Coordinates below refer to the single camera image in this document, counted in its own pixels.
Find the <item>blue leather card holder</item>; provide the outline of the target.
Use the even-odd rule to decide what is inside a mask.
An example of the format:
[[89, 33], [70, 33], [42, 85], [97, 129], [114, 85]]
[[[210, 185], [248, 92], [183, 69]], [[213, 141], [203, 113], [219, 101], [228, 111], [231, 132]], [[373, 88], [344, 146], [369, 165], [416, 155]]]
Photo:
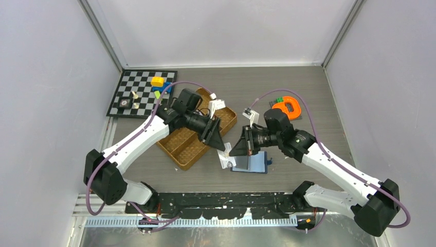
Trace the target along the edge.
[[266, 151], [259, 151], [258, 154], [249, 156], [249, 169], [238, 170], [234, 167], [230, 168], [232, 172], [247, 172], [247, 173], [260, 173], [267, 174], [268, 166], [272, 164], [272, 158], [268, 158]]

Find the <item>silver VIP credit card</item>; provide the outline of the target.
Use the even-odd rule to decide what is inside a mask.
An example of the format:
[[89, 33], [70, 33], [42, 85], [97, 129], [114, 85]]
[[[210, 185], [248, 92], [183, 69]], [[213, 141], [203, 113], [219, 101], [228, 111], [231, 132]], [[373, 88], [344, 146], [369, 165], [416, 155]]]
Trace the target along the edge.
[[218, 150], [217, 153], [222, 169], [232, 168], [237, 165], [235, 157], [230, 156], [229, 152]]

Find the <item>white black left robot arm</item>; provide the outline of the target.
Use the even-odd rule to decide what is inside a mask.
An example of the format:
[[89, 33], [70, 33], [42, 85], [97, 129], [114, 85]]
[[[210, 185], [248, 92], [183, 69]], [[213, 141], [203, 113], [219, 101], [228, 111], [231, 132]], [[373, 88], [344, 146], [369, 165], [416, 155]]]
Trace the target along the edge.
[[221, 119], [212, 113], [198, 113], [201, 102], [200, 94], [183, 89], [173, 103], [158, 104], [146, 121], [122, 141], [101, 152], [91, 150], [85, 158], [83, 181], [87, 189], [105, 205], [124, 200], [138, 204], [145, 213], [152, 213], [158, 205], [154, 190], [146, 183], [125, 179], [123, 174], [151, 146], [181, 128], [197, 133], [204, 145], [224, 151]]

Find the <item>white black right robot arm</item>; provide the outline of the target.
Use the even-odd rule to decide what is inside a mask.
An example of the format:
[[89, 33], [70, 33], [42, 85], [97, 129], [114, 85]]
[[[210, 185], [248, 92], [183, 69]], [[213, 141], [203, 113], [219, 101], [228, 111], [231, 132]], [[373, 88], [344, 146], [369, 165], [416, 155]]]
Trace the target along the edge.
[[230, 156], [253, 156], [262, 148], [278, 147], [286, 157], [321, 172], [342, 188], [342, 191], [334, 191], [304, 181], [293, 191], [296, 209], [307, 211], [317, 207], [340, 213], [375, 237], [390, 227], [400, 210], [399, 186], [393, 180], [382, 182], [351, 166], [318, 142], [315, 136], [295, 129], [279, 109], [264, 113], [265, 127], [257, 123], [259, 115], [251, 108], [246, 108], [243, 116], [250, 124], [243, 126]]

